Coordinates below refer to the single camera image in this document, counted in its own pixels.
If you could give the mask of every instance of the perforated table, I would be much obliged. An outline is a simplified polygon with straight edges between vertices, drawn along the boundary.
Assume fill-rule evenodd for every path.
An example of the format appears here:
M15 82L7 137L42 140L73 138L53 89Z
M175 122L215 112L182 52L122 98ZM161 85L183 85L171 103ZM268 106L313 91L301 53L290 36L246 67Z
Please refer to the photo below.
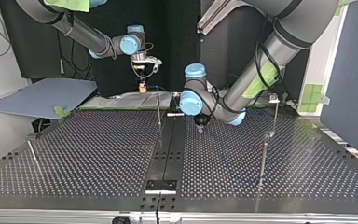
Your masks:
M0 212L115 211L182 214L358 215L358 160L281 108L249 109L233 127L157 111L79 111L0 160ZM175 193L146 194L149 181Z

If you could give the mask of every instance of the black backdrop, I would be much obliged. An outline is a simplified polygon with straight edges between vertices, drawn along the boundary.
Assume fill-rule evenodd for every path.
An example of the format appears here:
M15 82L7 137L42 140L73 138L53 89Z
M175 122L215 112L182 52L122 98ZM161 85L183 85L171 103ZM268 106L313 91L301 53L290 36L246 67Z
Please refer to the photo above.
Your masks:
M181 91L185 83L184 69L199 61L197 21L200 1L194 0L110 0L79 18L109 36L124 35L127 26L142 24L146 40L155 43L150 55L163 61L160 71L148 79L148 85L159 85L169 91ZM128 56L92 60L94 76L102 96L110 96L137 88Z
M90 13L77 12L76 15L109 36L124 35L128 25L142 24L147 41L155 43L150 54L163 61L160 71L148 79L149 85L181 91L185 83L185 67L202 62L207 67L208 79L215 86L224 88L227 76L239 75L253 58L255 41L264 18L251 7L241 7L207 36L198 36L196 28L200 14L212 1L109 0ZM59 47L54 28L33 21L16 6L15 1L0 0L0 5L22 76L59 77ZM266 39L271 31L271 25L267 24L261 39ZM63 38L63 51L70 52L70 44L69 38ZM86 64L89 55L84 48L76 45L75 53L76 61ZM294 98L300 94L308 55L308 50L301 51L286 67L284 80ZM91 59L91 67L103 97L137 89L137 78L128 56L119 56L115 61L111 58Z

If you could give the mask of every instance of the green tape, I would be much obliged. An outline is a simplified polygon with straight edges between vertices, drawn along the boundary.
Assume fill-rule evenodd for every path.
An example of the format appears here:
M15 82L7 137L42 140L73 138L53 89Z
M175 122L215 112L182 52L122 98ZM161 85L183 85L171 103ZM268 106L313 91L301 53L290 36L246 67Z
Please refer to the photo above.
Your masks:
M316 112L322 101L323 85L306 84L301 97L300 112Z
M339 5L340 7L337 8L336 13L334 14L335 16L340 16L340 15L341 15L341 13L342 13L342 8L344 7L344 4L345 4L345 0L339 0L338 5Z
M63 7L72 11L90 11L90 0L44 0L48 6Z
M65 118L65 117L68 117L68 115L70 115L69 112L65 111L59 105L54 106L54 112L56 113L56 115L60 116L60 118Z
M260 72L269 86L276 82L275 77L277 76L277 70L271 62L266 62L261 68ZM242 97L246 99L253 99L257 96L258 93L266 89L267 87L263 84L260 77L257 76L252 81L246 92L243 93Z

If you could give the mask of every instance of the blue joint cap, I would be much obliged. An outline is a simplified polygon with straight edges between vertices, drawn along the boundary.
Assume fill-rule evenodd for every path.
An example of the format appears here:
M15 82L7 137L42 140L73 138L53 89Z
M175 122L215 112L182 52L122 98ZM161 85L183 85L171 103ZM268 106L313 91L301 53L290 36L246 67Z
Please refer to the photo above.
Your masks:
M236 119L229 122L228 124L231 124L233 126L238 126L238 125L242 124L243 120L245 119L245 116L246 116L246 112L243 112L243 113L239 114Z
M198 115L203 108L203 102L193 91L183 91L180 97L180 109L186 115Z
M206 69L202 63L192 63L185 69L185 77L188 78L197 78L205 77Z
M105 4L106 2L107 2L107 0L91 0L91 1L89 1L89 6L97 7L97 6Z
M100 56L98 56L96 53L94 53L94 51L89 49L89 55L91 55L92 58L94 59L101 59Z
M127 27L127 33L145 33L145 29L142 25L131 25Z
M132 55L141 49L141 40L136 35L124 35L121 38L120 48L123 53Z

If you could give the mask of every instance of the white panel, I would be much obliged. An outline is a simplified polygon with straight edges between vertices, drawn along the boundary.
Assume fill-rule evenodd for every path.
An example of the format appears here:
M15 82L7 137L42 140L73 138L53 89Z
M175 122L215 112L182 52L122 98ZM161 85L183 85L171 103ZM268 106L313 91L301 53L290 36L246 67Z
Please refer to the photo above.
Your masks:
M0 114L0 158L25 143L33 118Z
M325 93L337 55L337 46L347 9L348 6L344 7L339 16L333 17L324 33L312 45L298 105L301 105L301 98L306 84L323 85L322 91ZM303 116L320 116L322 107L323 105L319 104L315 113L299 112L299 114Z

